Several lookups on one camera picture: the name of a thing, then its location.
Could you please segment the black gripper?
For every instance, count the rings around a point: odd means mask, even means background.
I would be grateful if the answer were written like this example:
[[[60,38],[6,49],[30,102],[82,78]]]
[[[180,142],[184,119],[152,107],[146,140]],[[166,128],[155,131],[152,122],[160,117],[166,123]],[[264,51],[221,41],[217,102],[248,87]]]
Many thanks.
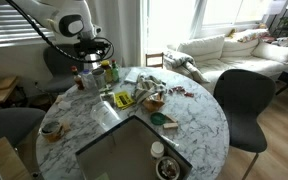
[[[90,55],[92,60],[106,60],[113,55],[113,44],[106,38],[82,39],[74,49],[79,57]]]

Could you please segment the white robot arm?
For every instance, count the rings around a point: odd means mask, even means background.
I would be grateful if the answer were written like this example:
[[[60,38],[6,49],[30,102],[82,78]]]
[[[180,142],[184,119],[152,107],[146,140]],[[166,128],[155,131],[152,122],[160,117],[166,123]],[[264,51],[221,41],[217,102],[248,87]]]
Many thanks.
[[[114,54],[113,43],[98,36],[101,27],[92,23],[86,0],[0,0],[0,5],[14,8],[50,47],[72,60],[93,63]],[[76,37],[76,55],[53,44],[37,24],[64,37]]]

